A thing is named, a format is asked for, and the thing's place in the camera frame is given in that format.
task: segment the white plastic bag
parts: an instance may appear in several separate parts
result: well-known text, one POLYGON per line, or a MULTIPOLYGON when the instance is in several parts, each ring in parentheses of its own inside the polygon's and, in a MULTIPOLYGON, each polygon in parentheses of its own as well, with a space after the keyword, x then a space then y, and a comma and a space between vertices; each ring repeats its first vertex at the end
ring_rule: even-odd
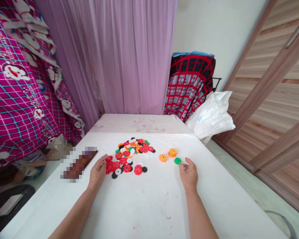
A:
POLYGON ((227 113, 231 94, 232 91, 214 92, 185 122, 204 144, 213 135, 235 128, 232 117, 227 113))

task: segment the right hand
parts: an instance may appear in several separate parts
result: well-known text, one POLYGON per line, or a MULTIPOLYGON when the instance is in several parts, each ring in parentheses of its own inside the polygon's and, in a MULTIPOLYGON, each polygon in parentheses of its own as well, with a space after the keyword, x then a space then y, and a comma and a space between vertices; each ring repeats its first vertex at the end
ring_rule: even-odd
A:
POLYGON ((185 158, 185 161, 188 164, 180 163, 179 167, 179 175, 182 180, 185 191, 196 191, 197 190, 197 182, 198 182, 198 174, 196 165, 189 158, 185 158))

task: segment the cartoon print fabric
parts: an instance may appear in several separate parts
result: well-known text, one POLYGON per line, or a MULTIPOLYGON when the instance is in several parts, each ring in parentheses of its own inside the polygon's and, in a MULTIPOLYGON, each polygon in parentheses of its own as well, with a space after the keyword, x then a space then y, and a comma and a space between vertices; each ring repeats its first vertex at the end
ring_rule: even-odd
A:
POLYGON ((172 57, 164 114, 188 120, 213 90, 215 64, 213 55, 172 57))
POLYGON ((0 0, 0 169, 60 134, 84 136, 55 51, 32 0, 0 0))

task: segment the pile of toy pieces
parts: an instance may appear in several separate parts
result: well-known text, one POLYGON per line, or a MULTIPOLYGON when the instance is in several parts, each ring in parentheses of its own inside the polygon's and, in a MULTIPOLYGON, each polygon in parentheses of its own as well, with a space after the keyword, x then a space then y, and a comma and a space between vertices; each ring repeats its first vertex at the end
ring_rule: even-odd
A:
MULTIPOLYGON (((106 174, 112 173, 112 178, 117 178, 121 173, 129 173, 133 171, 132 157, 136 154, 145 154, 146 158, 153 157, 155 149, 149 145, 147 140, 135 139, 134 137, 130 140, 118 145, 118 150, 115 151, 115 158, 109 156, 106 159, 106 174)), ((140 162, 134 167, 134 173, 140 175, 146 173, 147 167, 144 167, 144 163, 140 162)))
MULTIPOLYGON (((176 155, 177 155, 177 150, 171 148, 171 149, 169 150, 169 152, 168 152, 168 155, 169 155, 169 157, 171 157, 171 158, 175 158, 176 155)), ((167 159, 168 159, 168 157, 166 156, 166 154, 161 154, 161 155, 159 156, 159 160, 162 161, 162 162, 166 162, 167 159)), ((175 160, 174 160, 174 162, 175 162, 176 164, 179 164, 181 161, 182 161, 182 160, 181 160, 180 158, 175 158, 175 160)))

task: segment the red and black blanket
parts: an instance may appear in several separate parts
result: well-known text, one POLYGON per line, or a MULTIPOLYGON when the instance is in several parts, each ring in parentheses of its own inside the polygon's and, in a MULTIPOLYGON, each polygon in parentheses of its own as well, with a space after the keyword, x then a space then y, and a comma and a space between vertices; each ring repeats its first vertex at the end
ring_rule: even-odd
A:
POLYGON ((172 57, 164 114, 185 122, 213 90, 215 65, 212 55, 172 57))

